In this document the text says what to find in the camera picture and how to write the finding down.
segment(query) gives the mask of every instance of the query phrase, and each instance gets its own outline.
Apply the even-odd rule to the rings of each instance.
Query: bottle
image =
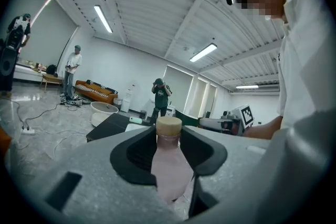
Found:
[[[151,173],[156,176],[158,195],[167,204],[184,194],[194,174],[178,146],[181,129],[178,118],[165,116],[156,121],[158,140]]]

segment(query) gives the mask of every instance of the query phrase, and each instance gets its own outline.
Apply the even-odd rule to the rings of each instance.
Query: person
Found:
[[[334,20],[324,0],[236,0],[242,8],[281,19],[285,37],[278,55],[279,116],[266,125],[250,127],[245,136],[271,139],[273,134],[313,114],[316,97],[310,95],[302,73],[307,63],[334,42]]]
[[[156,79],[153,82],[152,93],[155,94],[155,108],[151,117],[150,124],[156,123],[156,119],[159,116],[159,111],[161,117],[164,117],[167,112],[168,97],[172,95],[169,86],[163,81],[163,79]]]
[[[80,46],[75,45],[75,52],[72,52],[67,61],[67,65],[65,66],[65,77],[64,77],[64,85],[63,92],[61,93],[61,97],[63,96],[72,96],[72,85],[73,85],[73,75],[75,74],[77,68],[82,64],[82,55],[80,54]]]
[[[21,16],[17,16],[15,17],[12,22],[8,25],[8,29],[7,29],[7,38],[9,37],[9,33],[14,30],[17,29],[19,26],[22,26],[24,35],[26,36],[26,38],[20,40],[21,45],[18,47],[17,51],[16,51],[16,59],[15,62],[17,62],[18,60],[18,56],[19,56],[19,52],[20,52],[20,48],[21,47],[25,47],[30,39],[30,14],[29,13],[24,13]],[[14,77],[14,72],[15,72],[15,67],[13,68],[12,72],[7,75],[7,76],[2,76],[0,74],[0,92],[1,92],[1,96],[7,97],[7,98],[11,98],[12,96],[12,87],[13,87],[13,77]]]

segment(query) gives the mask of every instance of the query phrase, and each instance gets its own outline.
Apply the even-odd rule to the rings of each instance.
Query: bottle cap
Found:
[[[165,116],[156,121],[156,133],[163,136],[177,136],[182,129],[182,121],[178,118]]]

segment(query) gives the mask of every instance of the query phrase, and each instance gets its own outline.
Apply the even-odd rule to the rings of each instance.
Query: wooden table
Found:
[[[47,84],[48,84],[48,82],[55,82],[55,83],[58,83],[59,85],[61,85],[61,83],[63,81],[63,78],[60,78],[60,77],[56,78],[56,77],[54,77],[54,75],[42,73],[42,80],[41,80],[40,87],[41,87],[42,82],[43,82],[44,79],[46,80],[46,85],[44,87],[44,92],[47,91]]]

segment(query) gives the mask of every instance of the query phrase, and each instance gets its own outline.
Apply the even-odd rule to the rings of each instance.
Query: fluorescent light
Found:
[[[47,2],[44,4],[44,6],[47,6],[51,0],[47,0]]]
[[[30,22],[30,27],[33,26],[34,22],[36,21],[38,15],[40,15],[40,13],[42,12],[42,10],[49,4],[51,0],[47,0],[44,5],[42,6],[42,8],[40,8],[40,10],[38,11],[38,13],[35,15],[35,17],[31,20]]]
[[[198,54],[196,54],[194,57],[190,59],[190,62],[195,62],[199,59],[201,59],[203,56],[206,56],[210,52],[214,51],[217,49],[217,46],[214,43],[211,43],[209,46],[207,46],[205,49],[200,51]]]
[[[237,89],[258,89],[258,85],[236,86]]]
[[[108,22],[107,22],[107,20],[106,20],[106,18],[104,16],[104,14],[103,14],[103,12],[101,10],[101,7],[99,5],[96,5],[96,6],[94,6],[94,9],[96,10],[99,18],[101,19],[101,22],[104,24],[107,32],[113,33],[111,27],[109,26],[109,24],[108,24]]]

